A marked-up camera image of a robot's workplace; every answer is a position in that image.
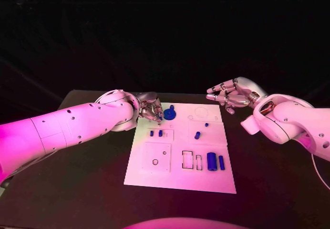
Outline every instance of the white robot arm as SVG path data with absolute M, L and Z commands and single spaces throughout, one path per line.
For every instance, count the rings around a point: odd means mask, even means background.
M 161 122 L 157 93 L 134 96 L 114 90 L 94 103 L 0 125 L 0 183 L 19 168 L 59 149 L 89 141 L 108 131 L 132 129 L 138 117 Z
M 267 95 L 243 77 L 220 83 L 207 93 L 206 98 L 219 101 L 230 114 L 235 107 L 254 108 L 254 114 L 241 123 L 249 134 L 261 131 L 279 144 L 294 139 L 313 155 L 330 161 L 330 108 L 314 108 L 290 95 Z

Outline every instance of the dark table surface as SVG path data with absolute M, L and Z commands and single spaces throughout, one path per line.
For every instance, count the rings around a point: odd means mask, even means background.
M 104 92 L 72 91 L 60 105 L 95 101 Z M 163 102 L 215 104 L 200 94 L 158 94 Z M 330 228 L 330 191 L 318 180 L 310 153 L 290 141 L 249 135 L 241 121 L 225 123 L 236 194 L 124 185 L 135 130 L 60 150 L 11 180 L 0 197 L 0 225 L 33 229 L 122 228 L 141 221 L 193 217 L 249 228 Z M 330 162 L 316 159 L 321 174 Z

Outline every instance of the black backdrop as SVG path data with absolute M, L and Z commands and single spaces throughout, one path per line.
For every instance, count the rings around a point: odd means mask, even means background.
M 0 5 L 0 122 L 72 89 L 205 94 L 243 76 L 330 106 L 327 7 L 314 2 Z

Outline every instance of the robotic hand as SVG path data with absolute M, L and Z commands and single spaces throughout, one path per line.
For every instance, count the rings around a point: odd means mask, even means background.
M 59 149 L 108 131 L 132 129 L 138 117 L 160 123 L 163 116 L 156 92 L 132 95 L 114 90 L 94 103 L 0 125 L 0 183 Z
M 297 140 L 313 155 L 330 161 L 330 109 L 314 108 L 284 94 L 268 95 L 249 79 L 239 77 L 207 89 L 206 98 L 220 102 L 226 111 L 249 106 L 254 114 L 241 122 L 249 134 L 258 131 L 282 144 Z

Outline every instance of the blue object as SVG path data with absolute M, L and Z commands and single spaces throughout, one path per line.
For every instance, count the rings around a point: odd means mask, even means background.
M 200 132 L 197 131 L 194 135 L 194 139 L 199 139 L 199 137 L 200 137 Z
M 216 171 L 218 166 L 216 166 L 216 155 L 215 153 L 207 153 L 207 170 L 209 171 Z
M 220 162 L 220 170 L 225 170 L 225 163 L 223 163 L 223 157 L 219 156 L 219 162 Z
M 166 120 L 173 120 L 176 118 L 176 116 L 177 116 L 177 113 L 174 111 L 174 106 L 170 105 L 170 109 L 164 110 L 164 119 Z

